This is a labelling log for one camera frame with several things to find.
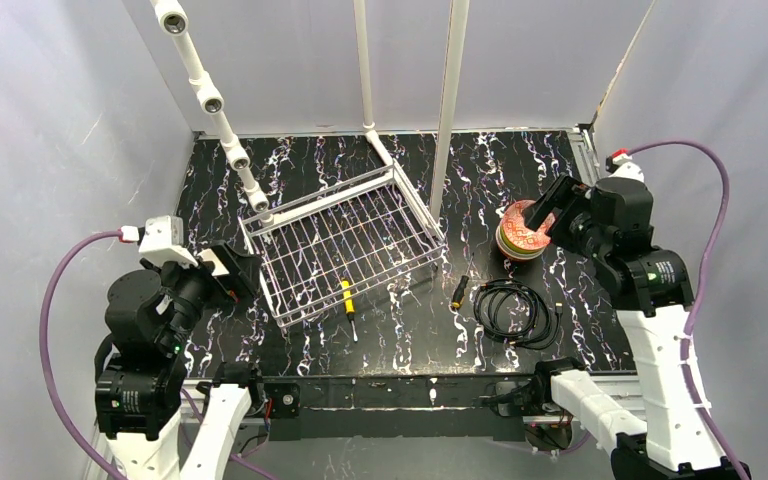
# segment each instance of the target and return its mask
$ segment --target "screwdriver handle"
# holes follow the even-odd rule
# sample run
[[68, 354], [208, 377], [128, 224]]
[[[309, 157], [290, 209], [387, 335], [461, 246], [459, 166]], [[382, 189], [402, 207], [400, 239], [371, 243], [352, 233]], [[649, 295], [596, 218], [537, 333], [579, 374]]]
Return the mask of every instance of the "screwdriver handle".
[[461, 308], [463, 304], [467, 283], [469, 283], [469, 275], [462, 275], [461, 281], [458, 282], [458, 288], [455, 289], [455, 293], [452, 295], [452, 308], [455, 310]]

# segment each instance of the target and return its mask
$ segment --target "white plastic housing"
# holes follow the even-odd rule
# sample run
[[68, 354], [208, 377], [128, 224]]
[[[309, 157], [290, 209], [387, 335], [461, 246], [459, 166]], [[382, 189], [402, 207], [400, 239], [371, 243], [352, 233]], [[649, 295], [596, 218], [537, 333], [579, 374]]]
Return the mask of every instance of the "white plastic housing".
[[[679, 344], [684, 338], [687, 312], [681, 305], [662, 307], [646, 318], [639, 311], [617, 311], [628, 336], [646, 410], [646, 449], [650, 460], [678, 471], [689, 462], [694, 470], [720, 466], [724, 456], [714, 436], [699, 417], [681, 371]], [[691, 367], [699, 394], [708, 405], [691, 346]]]
[[119, 473], [128, 480], [178, 480], [178, 424], [181, 411], [166, 422], [157, 440], [147, 441], [145, 434], [119, 432], [107, 439]]
[[552, 400], [578, 418], [609, 456], [617, 447], [618, 433], [646, 433], [646, 422], [603, 392], [585, 371], [570, 370], [552, 377]]
[[184, 222], [180, 217], [164, 215], [146, 220], [145, 235], [140, 243], [140, 256], [156, 267], [177, 262], [183, 267], [198, 265], [184, 243]]
[[638, 180], [640, 182], [643, 181], [643, 171], [634, 162], [625, 162], [625, 163], [623, 163], [610, 176], [612, 176], [612, 177], [630, 178], [632, 180]]
[[248, 389], [220, 385], [210, 389], [210, 407], [199, 427], [196, 441], [181, 469], [183, 480], [221, 479], [228, 465], [234, 439], [251, 407]]

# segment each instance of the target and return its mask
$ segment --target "white pvc pipe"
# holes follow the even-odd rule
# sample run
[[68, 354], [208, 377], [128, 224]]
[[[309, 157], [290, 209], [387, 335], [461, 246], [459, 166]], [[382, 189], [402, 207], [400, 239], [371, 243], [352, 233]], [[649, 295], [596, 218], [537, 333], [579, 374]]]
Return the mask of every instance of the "white pvc pipe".
[[196, 52], [196, 46], [193, 44], [190, 34], [185, 32], [183, 35], [172, 37], [172, 39], [175, 41], [175, 47], [178, 48], [181, 60], [184, 61], [184, 67], [190, 75], [190, 81], [201, 80], [207, 72], [204, 71], [204, 65], [201, 63], [198, 52]]
[[390, 181], [390, 178], [388, 177], [375, 178], [375, 179], [363, 182], [360, 185], [347, 188], [342, 192], [337, 192], [331, 195], [327, 195], [323, 198], [320, 198], [319, 200], [313, 201], [306, 205], [302, 205], [300, 207], [287, 210], [286, 212], [276, 213], [275, 215], [273, 215], [274, 223], [278, 224], [280, 222], [283, 222], [289, 219], [306, 217], [310, 215], [312, 212], [322, 210], [323, 208], [331, 205], [336, 205], [337, 203], [342, 202], [347, 198], [354, 198], [362, 192], [375, 190], [378, 187], [386, 185], [389, 181]]
[[358, 63], [360, 63], [360, 91], [363, 95], [363, 129], [368, 132], [375, 128], [375, 121], [372, 118], [372, 75], [369, 73], [369, 42], [366, 37], [366, 0], [354, 0], [354, 4]]
[[455, 102], [458, 97], [458, 82], [461, 75], [461, 60], [468, 15], [469, 0], [452, 0], [449, 13], [449, 38], [446, 42], [446, 68], [443, 72], [440, 125], [437, 128], [437, 150], [434, 155], [434, 177], [431, 180], [429, 212], [434, 221], [440, 220], [440, 209], [443, 206], [443, 184], [446, 180], [446, 167], [449, 163], [452, 122], [455, 118]]
[[[370, 130], [366, 132], [364, 136], [366, 137], [366, 141], [369, 142], [369, 144], [372, 145], [372, 148], [378, 153], [378, 156], [381, 157], [381, 161], [384, 162], [384, 165], [393, 165], [393, 168], [401, 173], [401, 175], [395, 176], [396, 183], [399, 185], [399, 189], [405, 195], [405, 200], [411, 204], [411, 209], [418, 211], [420, 208], [424, 208], [425, 204], [422, 202], [422, 199], [419, 198], [419, 194], [416, 193], [416, 189], [413, 188], [413, 185], [402, 180], [402, 175], [404, 175], [402, 166], [399, 165], [399, 162], [393, 160], [393, 157], [390, 156], [390, 152], [388, 152], [384, 147], [384, 144], [381, 143], [381, 138], [378, 136], [378, 132], [375, 130]], [[429, 224], [429, 222], [425, 220], [425, 217], [418, 216], [417, 220], [422, 223], [423, 227], [427, 228], [429, 231], [435, 232], [438, 238], [443, 238], [442, 233], [440, 233], [440, 229], [437, 228], [436, 225]]]
[[[231, 124], [223, 111], [225, 99], [213, 84], [210, 74], [204, 69], [201, 59], [196, 51], [195, 44], [188, 33], [189, 18], [177, 0], [151, 0], [154, 6], [154, 14], [160, 27], [169, 34], [175, 42], [181, 61], [187, 69], [190, 86], [196, 94], [202, 111], [213, 120], [213, 124], [219, 131], [219, 143], [225, 151], [225, 159], [228, 165], [240, 175], [243, 181], [243, 189], [248, 197], [249, 204], [258, 213], [269, 208], [269, 202], [260, 184], [257, 183], [251, 173], [251, 160], [240, 144], [240, 139], [234, 134]], [[271, 222], [271, 216], [264, 220], [264, 224]]]

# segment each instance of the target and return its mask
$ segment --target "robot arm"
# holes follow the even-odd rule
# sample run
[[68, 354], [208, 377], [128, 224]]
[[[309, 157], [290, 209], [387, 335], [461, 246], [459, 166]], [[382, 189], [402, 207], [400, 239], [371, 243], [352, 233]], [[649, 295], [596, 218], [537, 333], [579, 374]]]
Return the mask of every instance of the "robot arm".
[[220, 367], [198, 437], [179, 470], [182, 349], [205, 309], [250, 303], [259, 294], [254, 279], [261, 260], [224, 243], [192, 255], [182, 246], [183, 222], [172, 216], [123, 230], [123, 239], [139, 242], [145, 268], [120, 277], [107, 294], [105, 322], [118, 354], [96, 381], [99, 430], [130, 480], [221, 479], [252, 396], [259, 400], [256, 375], [243, 364]]
[[[679, 344], [693, 293], [681, 258], [652, 246], [651, 212], [639, 168], [626, 162], [593, 187], [562, 175], [523, 213], [532, 230], [554, 213], [553, 243], [592, 260], [634, 353], [646, 422], [571, 359], [537, 364], [545, 400], [580, 419], [609, 453], [618, 480], [737, 479], [684, 383]], [[687, 363], [701, 385], [693, 351]]]

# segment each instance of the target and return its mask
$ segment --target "black cable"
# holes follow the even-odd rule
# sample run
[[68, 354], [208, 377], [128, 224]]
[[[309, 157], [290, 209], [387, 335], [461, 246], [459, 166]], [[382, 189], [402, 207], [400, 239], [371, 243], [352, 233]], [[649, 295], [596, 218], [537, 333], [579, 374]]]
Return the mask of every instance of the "black cable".
[[546, 443], [549, 443], [552, 446], [554, 446], [555, 448], [557, 448], [558, 450], [565, 450], [566, 449], [566, 447], [560, 446], [558, 444], [558, 442], [555, 441], [554, 438], [552, 438], [552, 434], [549, 433], [548, 431], [543, 430], [542, 428], [538, 428], [537, 432], [539, 432], [539, 433], [535, 433], [534, 436], [537, 437], [538, 440], [542, 440], [542, 441], [544, 441]]
[[[522, 328], [507, 331], [499, 327], [499, 309], [505, 300], [513, 296], [525, 303], [528, 314]], [[543, 350], [555, 342], [563, 311], [561, 304], [557, 303], [553, 316], [537, 292], [519, 280], [508, 278], [491, 280], [478, 287], [472, 309], [475, 319], [484, 327], [484, 334], [491, 340], [510, 342], [530, 350]]]
[[268, 433], [261, 433], [260, 435], [255, 435], [255, 436], [249, 438], [248, 440], [246, 440], [246, 443], [243, 444], [243, 448], [240, 449], [240, 453], [243, 453], [243, 451], [245, 451], [246, 447], [249, 446], [249, 442], [251, 442], [252, 440], [254, 440], [256, 438], [265, 438], [268, 435], [269, 435]]
[[[534, 375], [529, 375], [527, 378], [532, 379], [535, 378]], [[520, 385], [513, 390], [511, 390], [508, 393], [502, 393], [499, 395], [492, 395], [492, 396], [482, 396], [478, 397], [478, 400], [482, 407], [491, 407], [494, 405], [499, 405], [500, 403], [514, 403], [514, 401], [519, 398], [523, 392], [528, 390], [529, 388], [533, 388], [531, 383], [526, 383], [525, 385]]]

